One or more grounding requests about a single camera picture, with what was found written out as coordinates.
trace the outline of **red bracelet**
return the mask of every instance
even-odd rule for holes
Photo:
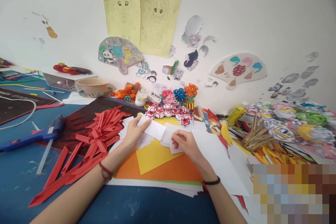
[[[108,169],[106,169],[106,168],[101,164],[101,162],[99,162],[99,166],[101,167],[101,170],[102,170],[102,171],[101,171],[101,175],[102,175],[103,178],[104,178],[104,182],[106,182],[107,179],[111,180],[111,179],[112,179],[112,175],[113,175],[113,173],[110,172]],[[105,177],[105,176],[104,176],[103,171],[106,172],[106,173],[108,173],[108,177]]]

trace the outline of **pink paper flower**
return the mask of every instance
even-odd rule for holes
[[[183,118],[183,114],[181,112],[178,112],[175,114],[175,117],[177,120],[181,120]]]
[[[179,110],[178,110],[177,108],[172,108],[172,109],[171,109],[171,114],[172,114],[172,116],[175,116],[176,113],[178,113],[178,112],[179,112]]]
[[[163,114],[163,110],[157,110],[155,112],[155,117],[156,118],[163,118],[165,115]]]
[[[193,117],[192,117],[190,114],[184,114],[184,115],[183,115],[183,118],[187,118],[187,119],[189,119],[189,120],[192,120],[192,119],[193,119]]]
[[[189,114],[189,109],[186,107],[180,107],[178,110],[183,114]]]
[[[171,110],[164,110],[164,111],[163,111],[163,114],[164,114],[165,117],[171,117],[171,116],[172,116],[172,115],[171,115],[171,114],[172,114],[172,111],[171,111]]]
[[[153,111],[147,111],[145,116],[148,117],[149,119],[154,120],[154,112]]]
[[[156,107],[151,105],[151,106],[148,106],[148,111],[152,111],[152,112],[155,112],[156,111]]]
[[[180,124],[182,125],[182,127],[187,127],[190,124],[190,120],[188,118],[182,118],[180,120]]]
[[[163,105],[163,108],[166,110],[171,110],[173,108],[173,105],[170,103],[166,103],[165,105]]]

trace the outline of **panda drawing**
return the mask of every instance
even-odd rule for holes
[[[105,63],[113,64],[117,59],[113,57],[113,53],[108,50],[103,50],[103,58]]]

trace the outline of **hand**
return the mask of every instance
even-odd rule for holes
[[[135,147],[141,134],[145,131],[145,129],[147,129],[147,127],[152,122],[152,120],[149,119],[144,124],[138,127],[138,122],[140,121],[140,119],[141,116],[139,115],[129,122],[127,133],[125,139],[123,140],[123,143],[130,145],[132,148]]]
[[[193,162],[200,161],[204,158],[192,133],[179,129],[173,133],[171,139],[174,148],[177,149],[180,145],[184,153],[187,154]]]

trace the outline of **yellow paper drawing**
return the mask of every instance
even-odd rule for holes
[[[140,46],[140,0],[104,0],[108,36],[118,36]]]
[[[175,117],[164,117],[162,119],[155,119],[158,123],[165,125],[170,123],[173,125],[179,125]],[[181,156],[183,152],[172,154],[170,149],[160,144],[160,141],[155,139],[149,145],[136,150],[136,156],[139,163],[140,174],[149,172],[150,170],[163,165],[164,163]]]
[[[169,58],[181,0],[140,0],[140,51]]]

